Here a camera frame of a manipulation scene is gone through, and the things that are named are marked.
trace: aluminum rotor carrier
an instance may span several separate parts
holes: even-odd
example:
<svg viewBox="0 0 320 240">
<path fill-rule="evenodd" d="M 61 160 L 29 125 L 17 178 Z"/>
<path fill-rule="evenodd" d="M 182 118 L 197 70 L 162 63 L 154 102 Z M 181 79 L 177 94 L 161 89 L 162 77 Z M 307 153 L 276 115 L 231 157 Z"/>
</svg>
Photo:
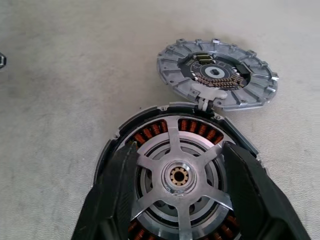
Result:
<svg viewBox="0 0 320 240">
<path fill-rule="evenodd" d="M 115 151 L 137 142 L 130 240 L 238 240 L 239 225 L 227 192 L 222 144 L 258 151 L 228 118 L 171 103 L 141 111 L 105 146 L 95 181 Z"/>
<path fill-rule="evenodd" d="M 178 39 L 157 56 L 165 84 L 206 111 L 251 109 L 269 103 L 278 88 L 278 74 L 252 50 L 219 39 Z"/>
</svg>

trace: floor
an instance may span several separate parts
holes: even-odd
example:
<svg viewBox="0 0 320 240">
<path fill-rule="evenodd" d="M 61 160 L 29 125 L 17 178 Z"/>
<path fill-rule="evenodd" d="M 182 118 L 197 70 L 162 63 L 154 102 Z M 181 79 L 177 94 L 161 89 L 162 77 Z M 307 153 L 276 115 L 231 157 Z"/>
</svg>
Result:
<svg viewBox="0 0 320 240">
<path fill-rule="evenodd" d="M 117 127 L 182 99 L 157 75 L 178 38 L 252 49 L 280 76 L 263 108 L 228 112 L 320 239 L 320 2 L 2 0 L 0 234 L 70 239 L 97 158 Z"/>
</svg>

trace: copper winding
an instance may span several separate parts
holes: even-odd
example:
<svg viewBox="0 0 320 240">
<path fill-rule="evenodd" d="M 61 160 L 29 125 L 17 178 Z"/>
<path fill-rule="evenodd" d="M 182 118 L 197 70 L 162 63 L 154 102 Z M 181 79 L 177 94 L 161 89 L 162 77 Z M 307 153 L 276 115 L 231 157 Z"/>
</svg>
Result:
<svg viewBox="0 0 320 240">
<path fill-rule="evenodd" d="M 218 143 L 220 143 L 220 141 L 221 141 L 222 139 L 224 139 L 224 136 L 223 136 L 223 135 L 218 136 L 218 137 L 216 138 L 216 140 L 214 140 L 213 144 L 218 144 Z"/>
<path fill-rule="evenodd" d="M 232 223 L 235 227 L 237 227 L 237 228 L 239 227 L 239 224 L 237 223 L 237 219 L 235 217 L 229 215 L 226 219 L 230 223 Z"/>
<path fill-rule="evenodd" d="M 137 222 L 136 221 L 131 223 L 131 225 L 128 227 L 128 233 L 130 233 L 136 226 L 137 226 Z"/>
<path fill-rule="evenodd" d="M 217 232 L 213 234 L 213 238 L 214 240 L 223 240 L 222 237 Z"/>
<path fill-rule="evenodd" d="M 161 128 L 164 133 L 168 132 L 167 123 L 165 121 L 161 121 Z"/>
<path fill-rule="evenodd" d="M 155 135 L 160 134 L 160 128 L 159 128 L 159 126 L 157 124 L 151 125 L 151 128 L 152 128 L 152 130 L 153 130 Z"/>
<path fill-rule="evenodd" d="M 233 232 L 230 230 L 230 228 L 228 228 L 226 225 L 222 225 L 221 226 L 221 230 L 225 233 L 225 235 L 232 239 L 234 237 Z"/>
<path fill-rule="evenodd" d="M 141 229 L 141 230 L 138 232 L 138 234 L 135 236 L 134 240 L 140 240 L 140 239 L 142 239 L 143 236 L 144 236 L 144 234 L 145 234 L 145 230 Z"/>
<path fill-rule="evenodd" d="M 208 134 L 207 134 L 207 136 L 206 136 L 206 139 L 208 139 L 209 141 L 211 141 L 211 140 L 215 137 L 216 133 L 217 133 L 216 130 L 211 129 L 211 130 L 208 132 Z"/>
<path fill-rule="evenodd" d="M 133 137 L 137 142 L 139 142 L 140 144 L 144 144 L 146 142 L 146 140 L 141 136 L 141 134 L 137 133 L 136 135 L 134 135 Z"/>
<path fill-rule="evenodd" d="M 181 121 L 181 131 L 187 131 L 187 125 L 188 125 L 188 122 L 186 119 L 183 119 Z"/>
<path fill-rule="evenodd" d="M 190 124 L 190 132 L 191 133 L 194 133 L 196 131 L 196 127 L 197 127 L 197 122 L 195 121 L 191 121 L 191 124 Z"/>
<path fill-rule="evenodd" d="M 199 128 L 199 135 L 203 136 L 206 132 L 207 126 L 204 124 L 201 124 L 200 128 Z"/>
<path fill-rule="evenodd" d="M 143 129 L 143 134 L 148 138 L 151 139 L 153 136 L 151 134 L 151 131 L 148 128 Z"/>
</svg>

